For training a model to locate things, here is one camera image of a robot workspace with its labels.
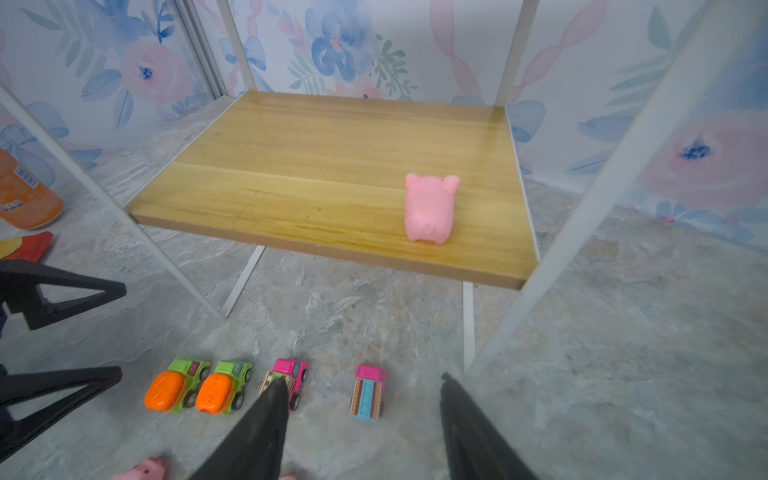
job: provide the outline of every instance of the pink toy car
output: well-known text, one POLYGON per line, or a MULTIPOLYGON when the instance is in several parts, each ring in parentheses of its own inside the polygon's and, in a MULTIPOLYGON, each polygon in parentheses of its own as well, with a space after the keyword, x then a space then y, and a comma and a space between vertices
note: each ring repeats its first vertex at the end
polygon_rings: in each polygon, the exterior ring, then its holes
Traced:
POLYGON ((266 373, 259 396, 261 396, 264 390, 270 386, 270 383, 272 383, 274 379, 283 377, 288 386, 288 406, 291 410, 298 409, 299 390, 301 390, 301 385, 306 381, 306 375, 309 370, 309 363, 299 362, 297 360, 277 360, 272 371, 266 373))
POLYGON ((165 462, 147 458, 125 473, 112 475, 112 480, 165 480, 166 472, 165 462))
POLYGON ((355 390, 349 403, 349 414, 368 422, 378 420, 384 404, 386 370, 374 366, 358 365, 355 374, 355 390))

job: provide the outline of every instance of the pink toy pig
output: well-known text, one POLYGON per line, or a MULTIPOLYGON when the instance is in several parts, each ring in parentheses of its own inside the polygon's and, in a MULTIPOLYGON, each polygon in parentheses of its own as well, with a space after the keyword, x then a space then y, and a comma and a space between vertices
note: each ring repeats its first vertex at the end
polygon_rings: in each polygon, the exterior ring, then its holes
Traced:
POLYGON ((112 475, 112 480, 164 480, 166 467, 162 460, 147 458, 131 470, 112 475))
POLYGON ((458 190, 455 175, 406 176, 406 235, 408 240, 429 240, 443 245, 453 228, 453 197, 458 190))

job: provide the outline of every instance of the gray stone floor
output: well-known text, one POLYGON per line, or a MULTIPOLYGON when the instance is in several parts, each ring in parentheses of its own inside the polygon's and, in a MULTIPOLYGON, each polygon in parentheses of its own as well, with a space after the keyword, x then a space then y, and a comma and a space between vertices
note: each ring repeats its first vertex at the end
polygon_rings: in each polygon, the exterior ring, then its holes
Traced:
MULTIPOLYGON (((126 201, 227 100, 95 169, 126 201)), ((529 185, 543 248, 575 200, 529 185)), ((300 480, 449 478, 439 421, 448 371, 541 478, 765 478, 768 256, 615 210, 478 379, 461 377, 460 282, 267 249, 226 321, 191 295, 77 184, 45 263, 120 280, 128 295, 29 332, 9 320, 14 372, 119 365, 123 380, 0 465, 0 478, 108 478, 165 455, 186 478, 239 419, 142 404, 175 356, 311 364, 284 470, 300 480), (353 372, 388 369, 378 425, 347 413, 353 372)), ((217 305, 253 246, 147 229, 217 305)), ((0 238, 14 236, 0 228, 0 238)), ((53 298, 66 292, 48 289, 53 298)), ((475 287, 478 347, 515 293, 475 287)), ((257 394, 246 388, 246 407, 257 394)), ((24 415, 39 403, 14 408, 24 415)))

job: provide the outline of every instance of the green toy car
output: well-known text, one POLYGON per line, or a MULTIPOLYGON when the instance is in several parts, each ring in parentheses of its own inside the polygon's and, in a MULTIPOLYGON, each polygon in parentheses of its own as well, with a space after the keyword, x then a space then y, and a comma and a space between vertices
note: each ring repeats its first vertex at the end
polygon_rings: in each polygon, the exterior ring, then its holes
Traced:
POLYGON ((250 380, 253 365, 244 362, 219 362, 197 396, 197 409, 211 415, 229 415, 243 406, 243 387, 250 380))
POLYGON ((144 396, 144 406, 158 412, 181 412, 197 401, 197 387, 208 377, 210 362, 175 359, 155 377, 144 396))

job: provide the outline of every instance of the toy car wheel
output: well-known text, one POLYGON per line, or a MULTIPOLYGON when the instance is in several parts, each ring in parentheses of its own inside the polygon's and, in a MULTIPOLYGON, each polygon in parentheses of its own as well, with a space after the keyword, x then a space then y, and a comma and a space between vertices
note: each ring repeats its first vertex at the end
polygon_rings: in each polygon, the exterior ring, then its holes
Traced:
POLYGON ((240 407, 243 406, 244 401, 245 396, 243 396, 242 393, 237 393, 234 400, 232 400, 232 410, 240 410, 240 407))
POLYGON ((192 391, 187 394, 187 396, 184 397, 184 408, 185 409, 191 409, 194 407, 195 402, 197 401, 197 391, 192 391))

